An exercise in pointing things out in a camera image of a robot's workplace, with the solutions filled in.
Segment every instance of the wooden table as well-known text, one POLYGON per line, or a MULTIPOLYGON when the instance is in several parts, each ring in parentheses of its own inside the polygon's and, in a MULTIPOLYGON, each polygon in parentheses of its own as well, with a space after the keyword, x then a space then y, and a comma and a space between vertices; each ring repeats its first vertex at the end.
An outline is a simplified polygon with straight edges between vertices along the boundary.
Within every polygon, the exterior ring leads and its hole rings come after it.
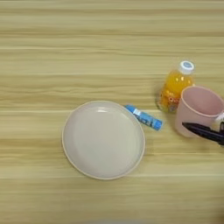
POLYGON ((0 1, 0 223, 140 220, 224 223, 224 150, 186 139, 155 94, 181 60, 223 94, 224 2, 0 1), (143 161, 99 181, 67 161, 61 131, 84 102, 133 103, 164 120, 143 127, 143 161))

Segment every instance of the mug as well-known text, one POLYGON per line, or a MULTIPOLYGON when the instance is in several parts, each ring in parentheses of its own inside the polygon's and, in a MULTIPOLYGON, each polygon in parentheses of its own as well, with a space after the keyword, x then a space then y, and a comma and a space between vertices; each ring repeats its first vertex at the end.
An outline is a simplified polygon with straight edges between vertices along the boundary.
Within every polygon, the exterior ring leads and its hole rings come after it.
POLYGON ((199 123, 210 127, 224 111, 224 101, 212 90, 191 86, 182 91, 175 127, 185 137, 196 137, 182 123, 199 123))

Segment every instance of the orange liquid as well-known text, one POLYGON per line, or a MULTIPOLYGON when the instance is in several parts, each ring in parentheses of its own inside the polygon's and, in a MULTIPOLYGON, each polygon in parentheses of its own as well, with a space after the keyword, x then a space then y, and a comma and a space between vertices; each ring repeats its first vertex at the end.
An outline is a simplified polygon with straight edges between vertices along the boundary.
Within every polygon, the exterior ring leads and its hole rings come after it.
POLYGON ((173 70, 168 75, 158 106, 165 112, 176 112, 181 93, 184 88, 193 85, 193 77, 182 74, 179 70, 173 70))

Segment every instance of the white plate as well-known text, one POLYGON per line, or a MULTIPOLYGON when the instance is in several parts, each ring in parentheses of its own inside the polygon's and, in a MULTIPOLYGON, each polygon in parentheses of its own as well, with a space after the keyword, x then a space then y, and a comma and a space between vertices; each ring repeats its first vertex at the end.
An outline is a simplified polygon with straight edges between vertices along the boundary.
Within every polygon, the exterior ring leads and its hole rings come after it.
POLYGON ((111 101, 91 101, 67 119, 62 134, 68 160, 95 179, 117 179, 133 171, 144 154, 138 120, 111 101))

